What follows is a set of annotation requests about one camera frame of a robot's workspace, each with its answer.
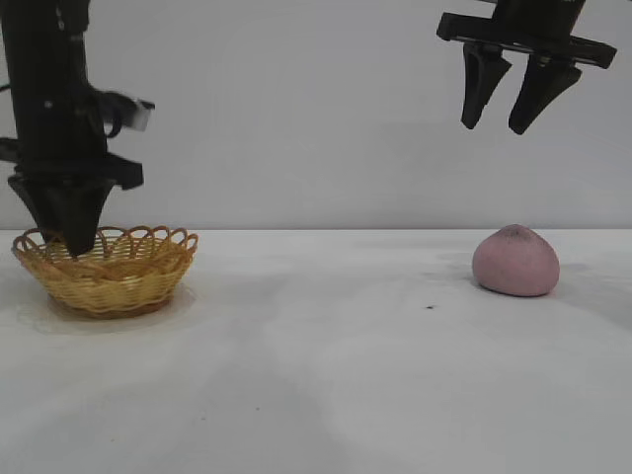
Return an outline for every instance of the white wall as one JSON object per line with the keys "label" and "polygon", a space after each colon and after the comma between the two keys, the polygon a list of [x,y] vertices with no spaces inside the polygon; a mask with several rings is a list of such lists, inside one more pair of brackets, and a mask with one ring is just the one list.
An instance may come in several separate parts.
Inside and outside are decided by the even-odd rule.
{"label": "white wall", "polygon": [[[507,119],[525,56],[471,132],[461,45],[472,0],[93,0],[90,76],[157,103],[113,151],[146,185],[104,221],[192,227],[632,226],[632,4],[589,0],[576,34],[620,48],[524,137]],[[13,134],[10,98],[0,133]],[[3,165],[3,175],[11,168]],[[0,225],[30,217],[0,186]]]}

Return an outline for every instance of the basket rim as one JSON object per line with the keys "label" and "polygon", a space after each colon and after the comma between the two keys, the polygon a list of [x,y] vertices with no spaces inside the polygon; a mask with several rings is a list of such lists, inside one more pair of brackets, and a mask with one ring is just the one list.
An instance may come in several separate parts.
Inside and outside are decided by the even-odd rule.
{"label": "basket rim", "polygon": [[[118,232],[119,235],[106,235],[107,232]],[[39,244],[33,237],[39,235],[44,242]],[[129,280],[130,277],[148,277],[149,275],[177,274],[180,267],[191,264],[194,253],[198,249],[199,237],[190,233],[186,228],[171,229],[166,225],[149,227],[146,225],[134,226],[128,229],[123,227],[102,226],[97,229],[97,240],[100,242],[103,260],[106,261],[115,255],[117,246],[123,240],[129,240],[125,258],[113,259],[100,265],[95,261],[82,260],[83,256],[55,259],[49,250],[56,244],[65,245],[63,238],[56,232],[49,232],[39,228],[25,231],[15,238],[12,252],[26,269],[38,279],[67,280],[73,282],[117,282]],[[151,248],[151,256],[136,258],[141,245],[147,240],[159,242],[158,247]]]}

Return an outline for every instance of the pink ball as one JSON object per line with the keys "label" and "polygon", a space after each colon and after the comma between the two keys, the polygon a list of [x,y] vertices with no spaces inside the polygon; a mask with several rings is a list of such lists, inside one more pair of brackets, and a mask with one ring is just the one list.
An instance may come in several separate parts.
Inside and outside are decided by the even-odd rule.
{"label": "pink ball", "polygon": [[474,253],[472,270],[481,286],[512,296],[548,294],[560,279],[553,247],[522,225],[510,225],[486,239]]}

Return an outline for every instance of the pink object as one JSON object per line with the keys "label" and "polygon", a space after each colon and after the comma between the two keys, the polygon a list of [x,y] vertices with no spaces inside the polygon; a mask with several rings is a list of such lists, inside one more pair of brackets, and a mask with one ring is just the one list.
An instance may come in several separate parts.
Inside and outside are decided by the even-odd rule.
{"label": "pink object", "polygon": [[485,288],[512,296],[542,296],[560,279],[560,261],[549,243],[522,225],[486,239],[474,253],[474,277]]}

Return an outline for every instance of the white backdrop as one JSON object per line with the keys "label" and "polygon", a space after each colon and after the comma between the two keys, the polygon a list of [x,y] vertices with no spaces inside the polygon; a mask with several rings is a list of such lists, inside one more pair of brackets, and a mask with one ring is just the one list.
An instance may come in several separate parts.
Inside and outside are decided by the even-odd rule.
{"label": "white backdrop", "polygon": [[[479,127],[459,122],[473,0],[93,0],[90,77],[157,103],[113,151],[146,185],[104,222],[205,228],[632,226],[632,3],[589,0],[576,34],[619,47],[524,137],[507,119],[526,57]],[[0,74],[6,78],[3,66]],[[0,133],[13,136],[10,97]],[[2,165],[4,177],[11,172]],[[29,215],[0,184],[0,226]]]}

